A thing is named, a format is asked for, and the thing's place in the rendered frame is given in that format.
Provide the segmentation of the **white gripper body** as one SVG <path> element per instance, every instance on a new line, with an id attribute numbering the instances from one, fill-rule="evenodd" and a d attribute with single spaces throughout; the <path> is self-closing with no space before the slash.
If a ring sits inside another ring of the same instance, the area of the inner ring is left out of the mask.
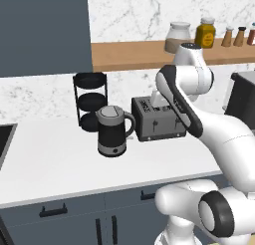
<path id="1" fill-rule="evenodd" d="M 159 108 L 161 106 L 161 96 L 159 91 L 157 90 L 152 91 L 150 103 L 154 108 Z"/>

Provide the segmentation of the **steel sink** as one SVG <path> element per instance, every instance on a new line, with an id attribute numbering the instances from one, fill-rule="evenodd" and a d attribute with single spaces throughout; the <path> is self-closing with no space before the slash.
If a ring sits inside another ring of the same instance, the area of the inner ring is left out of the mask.
<path id="1" fill-rule="evenodd" d="M 0 169 L 3 166 L 17 126 L 16 123 L 0 124 Z"/>

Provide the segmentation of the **dark grey toaster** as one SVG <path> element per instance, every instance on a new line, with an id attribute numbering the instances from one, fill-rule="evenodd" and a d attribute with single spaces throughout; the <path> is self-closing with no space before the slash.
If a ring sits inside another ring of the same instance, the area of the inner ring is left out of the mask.
<path id="1" fill-rule="evenodd" d="M 154 108 L 150 97 L 131 99 L 131 114 L 139 141 L 152 141 L 186 136 L 186 129 L 171 106 Z"/>

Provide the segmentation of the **black and grey kettle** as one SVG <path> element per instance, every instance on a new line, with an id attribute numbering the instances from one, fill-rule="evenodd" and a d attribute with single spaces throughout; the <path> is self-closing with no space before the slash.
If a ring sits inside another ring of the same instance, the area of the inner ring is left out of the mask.
<path id="1" fill-rule="evenodd" d="M 127 150 L 127 137 L 135 129 L 132 114 L 118 106 L 105 106 L 96 112 L 98 118 L 98 152 L 106 157 L 118 157 Z"/>

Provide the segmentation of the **glass jar with white lid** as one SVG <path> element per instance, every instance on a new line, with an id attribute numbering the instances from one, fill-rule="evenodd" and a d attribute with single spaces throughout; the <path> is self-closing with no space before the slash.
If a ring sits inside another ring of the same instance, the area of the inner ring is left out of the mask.
<path id="1" fill-rule="evenodd" d="M 175 54 L 179 45 L 191 40 L 189 32 L 190 24 L 187 22 L 171 22 L 166 35 L 164 50 Z"/>

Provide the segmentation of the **yellow jar with white lid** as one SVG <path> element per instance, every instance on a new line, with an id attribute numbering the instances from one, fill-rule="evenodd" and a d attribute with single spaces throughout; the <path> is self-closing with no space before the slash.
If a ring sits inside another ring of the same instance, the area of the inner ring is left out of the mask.
<path id="1" fill-rule="evenodd" d="M 213 47 L 215 37 L 215 19 L 212 17 L 203 17 L 200 25 L 196 29 L 194 43 L 203 49 L 210 49 Z"/>

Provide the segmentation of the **black countertop appliance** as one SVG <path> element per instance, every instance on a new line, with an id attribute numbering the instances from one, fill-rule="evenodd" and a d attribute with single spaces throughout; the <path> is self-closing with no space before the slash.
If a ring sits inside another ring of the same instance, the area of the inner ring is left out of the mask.
<path id="1" fill-rule="evenodd" d="M 255 130 L 255 71 L 233 73 L 233 88 L 225 113 Z"/>

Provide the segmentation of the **brown spice shaker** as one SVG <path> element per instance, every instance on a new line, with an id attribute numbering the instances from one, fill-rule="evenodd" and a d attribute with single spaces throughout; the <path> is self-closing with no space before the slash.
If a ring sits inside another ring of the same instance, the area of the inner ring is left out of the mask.
<path id="1" fill-rule="evenodd" d="M 222 47 L 230 47 L 231 46 L 232 32 L 233 32 L 233 28 L 230 26 L 227 26 L 224 38 L 221 43 Z"/>
<path id="2" fill-rule="evenodd" d="M 238 33 L 237 33 L 237 36 L 236 36 L 236 38 L 234 40 L 234 43 L 233 43 L 233 45 L 235 47 L 242 47 L 243 46 L 245 30 L 246 30 L 245 27 L 239 27 L 238 28 Z"/>

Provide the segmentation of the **dark blue drawer front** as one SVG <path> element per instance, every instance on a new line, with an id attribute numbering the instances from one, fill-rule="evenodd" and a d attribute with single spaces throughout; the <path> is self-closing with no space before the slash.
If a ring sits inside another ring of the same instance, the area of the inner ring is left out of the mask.
<path id="1" fill-rule="evenodd" d="M 230 185 L 230 182 L 227 181 L 227 179 L 222 174 L 199 178 L 212 180 L 218 186 L 218 188 L 224 188 Z M 106 210 L 153 202 L 154 199 L 140 200 L 140 192 L 143 190 L 144 193 L 156 193 L 156 191 L 161 187 L 177 182 L 179 181 L 136 187 L 106 193 L 105 195 Z"/>
<path id="2" fill-rule="evenodd" d="M 50 210 L 61 208 L 63 203 L 65 203 L 68 208 L 67 214 L 44 218 L 39 216 L 43 206 L 45 206 L 47 210 Z M 7 227 L 14 227 L 30 223 L 39 223 L 47 220 L 94 213 L 103 211 L 104 209 L 104 196 L 102 194 L 94 194 L 0 209 L 0 216 Z"/>

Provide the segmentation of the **red spice shaker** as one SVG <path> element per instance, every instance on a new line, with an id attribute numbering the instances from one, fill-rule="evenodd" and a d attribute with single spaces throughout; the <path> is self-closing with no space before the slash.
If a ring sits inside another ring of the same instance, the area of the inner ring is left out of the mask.
<path id="1" fill-rule="evenodd" d="M 255 45 L 255 22 L 252 23 L 252 27 L 249 32 L 249 36 L 247 39 L 247 45 L 253 46 Z"/>

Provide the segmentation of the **dark blue cupboard door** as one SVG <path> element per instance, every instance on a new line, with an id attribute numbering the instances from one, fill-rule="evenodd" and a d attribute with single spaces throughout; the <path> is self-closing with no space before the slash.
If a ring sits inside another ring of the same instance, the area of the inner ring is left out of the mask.
<path id="1" fill-rule="evenodd" d="M 98 213 L 83 214 L 39 223 L 9 227 L 15 245 L 98 245 Z M 103 221 L 101 220 L 104 243 Z"/>
<path id="2" fill-rule="evenodd" d="M 118 221 L 118 245 L 154 245 L 165 228 L 167 216 L 162 215 L 153 202 L 107 211 L 108 244 L 113 244 L 112 216 Z"/>

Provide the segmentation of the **wooden wall shelf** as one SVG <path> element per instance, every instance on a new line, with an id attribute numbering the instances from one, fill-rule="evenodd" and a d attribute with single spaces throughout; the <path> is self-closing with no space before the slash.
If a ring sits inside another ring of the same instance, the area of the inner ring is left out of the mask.
<path id="1" fill-rule="evenodd" d="M 221 46 L 216 39 L 212 49 L 205 49 L 203 57 L 207 65 L 255 63 L 255 46 Z M 173 55 L 163 50 L 163 41 L 93 43 L 94 72 L 148 70 L 161 68 L 173 61 Z"/>

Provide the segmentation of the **dark blue wall cupboard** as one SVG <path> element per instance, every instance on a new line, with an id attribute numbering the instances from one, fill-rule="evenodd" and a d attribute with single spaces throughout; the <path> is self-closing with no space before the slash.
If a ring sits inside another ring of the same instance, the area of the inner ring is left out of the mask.
<path id="1" fill-rule="evenodd" d="M 0 0 L 0 78 L 92 69 L 88 0 Z"/>

